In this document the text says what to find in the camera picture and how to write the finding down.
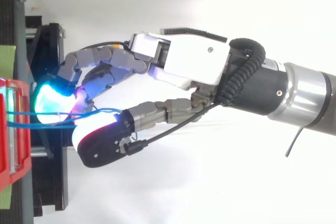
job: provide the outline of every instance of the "coiled cable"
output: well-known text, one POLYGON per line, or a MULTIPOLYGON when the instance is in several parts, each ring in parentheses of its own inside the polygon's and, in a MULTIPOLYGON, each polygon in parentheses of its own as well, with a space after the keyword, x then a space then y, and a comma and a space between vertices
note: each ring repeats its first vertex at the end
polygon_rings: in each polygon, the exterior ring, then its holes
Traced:
POLYGON ((233 39, 229 45, 237 50, 248 51, 247 54, 249 57, 219 89, 216 101, 222 106, 233 105, 234 99, 240 95, 246 81, 257 72, 266 57, 266 52, 263 46, 251 39, 233 39))

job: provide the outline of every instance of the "blue cable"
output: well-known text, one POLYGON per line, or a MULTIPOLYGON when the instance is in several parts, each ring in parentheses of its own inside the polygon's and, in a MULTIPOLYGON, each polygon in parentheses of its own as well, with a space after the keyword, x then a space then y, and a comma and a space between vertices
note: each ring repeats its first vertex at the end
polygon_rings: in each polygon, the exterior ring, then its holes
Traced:
POLYGON ((14 128, 20 128, 20 129, 30 129, 30 130, 43 130, 43 129, 73 129, 76 127, 76 125, 63 125, 63 126, 46 126, 46 127, 42 127, 42 126, 38 126, 38 127, 33 127, 32 125, 27 125, 27 126, 23 126, 23 125, 16 125, 15 123, 13 124, 12 122, 7 122, 7 126, 8 127, 14 127, 14 128))
POLYGON ((73 122, 75 120, 78 119, 83 119, 86 117, 89 117, 91 115, 97 114, 99 112, 105 112, 105 113, 112 113, 112 112, 117 112, 117 113, 121 113, 121 110, 118 109, 113 109, 113 108, 102 108, 102 109, 98 109, 92 112, 88 112, 88 113, 83 113, 83 114, 78 114, 78 113, 65 113, 65 112, 47 112, 47 113, 35 113, 35 112, 12 112, 12 111, 7 111, 7 114, 13 114, 13 115, 40 115, 40 114, 44 114, 44 115, 60 115, 60 114, 67 114, 67 115, 79 115, 79 117, 77 118, 73 118, 73 119, 67 119, 64 120, 62 122, 57 122, 57 123, 34 123, 34 124, 29 124, 29 123, 16 123, 16 122, 7 122, 7 125, 9 127, 19 127, 19 128, 23 128, 23 129, 68 129, 68 128, 74 128, 76 127, 76 125, 64 125, 64 126, 58 126, 58 124, 64 124, 64 123, 69 123, 69 122, 73 122))

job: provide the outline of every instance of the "black cylinder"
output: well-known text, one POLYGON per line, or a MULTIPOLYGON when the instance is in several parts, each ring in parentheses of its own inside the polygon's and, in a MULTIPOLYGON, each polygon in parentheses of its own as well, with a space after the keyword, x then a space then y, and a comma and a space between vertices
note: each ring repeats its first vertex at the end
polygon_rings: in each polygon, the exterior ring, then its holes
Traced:
MULTIPOLYGON (((222 81, 229 79, 247 59, 248 56, 242 50, 232 48, 222 81)), ((247 80, 241 94, 234 99, 232 107, 259 115, 268 115, 279 106, 286 88, 286 72, 280 71, 275 61, 265 59, 262 67, 247 80)))

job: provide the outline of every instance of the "black cable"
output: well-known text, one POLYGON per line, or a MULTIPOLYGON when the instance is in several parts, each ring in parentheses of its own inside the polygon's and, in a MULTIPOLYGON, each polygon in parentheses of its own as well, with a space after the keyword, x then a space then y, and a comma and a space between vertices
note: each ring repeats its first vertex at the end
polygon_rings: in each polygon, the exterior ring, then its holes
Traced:
POLYGON ((296 135, 295 135, 295 137, 294 137, 292 143, 290 144, 288 150, 286 151, 285 157, 288 157, 288 156, 289 156, 289 154, 290 154, 290 152, 291 152, 291 150, 292 150, 292 148, 293 148, 293 146, 294 146, 294 143, 296 142, 296 139, 298 139, 298 137, 299 137, 300 133, 302 132, 302 130, 303 130, 303 128, 300 128, 300 129, 298 130, 298 132, 296 133, 296 135))
POLYGON ((109 46, 109 45, 122 45, 124 47, 124 49, 128 49, 128 41, 125 42, 120 42, 120 41, 108 41, 108 42, 102 42, 102 43, 98 43, 98 44, 93 44, 91 46, 87 46, 82 48, 83 49, 88 49, 88 48, 93 48, 93 47, 102 47, 102 46, 109 46))
POLYGON ((205 107, 204 109, 202 109, 201 111, 197 112, 196 114, 192 115, 190 118, 188 118, 187 120, 183 121, 182 123, 179 123, 177 126, 172 127, 171 129, 155 136, 152 137, 150 139, 148 139, 146 142, 148 144, 153 143, 156 140, 159 140, 160 138, 163 138, 167 135, 169 135, 170 133, 173 133, 174 131, 182 128, 183 126, 187 125, 188 123, 194 121, 196 118, 200 117, 201 115, 203 115, 204 113, 208 112, 209 110, 213 109, 214 107, 218 106, 219 103, 214 103, 208 107, 205 107))
POLYGON ((238 50, 248 50, 249 57, 248 60, 222 84, 222 87, 219 87, 215 101, 220 102, 222 106, 233 105, 234 99, 240 95, 246 81, 257 72, 266 57, 263 46, 251 39, 233 39, 229 45, 238 50))

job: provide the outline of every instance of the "black metal bracket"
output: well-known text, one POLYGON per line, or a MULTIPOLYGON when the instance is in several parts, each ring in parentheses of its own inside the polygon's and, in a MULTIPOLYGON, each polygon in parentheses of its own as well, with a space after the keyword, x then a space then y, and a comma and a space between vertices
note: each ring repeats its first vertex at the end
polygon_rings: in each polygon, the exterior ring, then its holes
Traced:
MULTIPOLYGON (((35 81, 51 73, 64 60, 62 27, 42 25, 40 17, 26 17, 26 27, 36 28, 27 37, 28 62, 35 81)), ((35 116, 32 122, 38 122, 35 116)), ((39 130, 31 132, 32 147, 44 146, 46 157, 32 158, 34 217, 42 216, 42 206, 55 205, 55 210, 68 206, 67 146, 72 130, 39 130)))

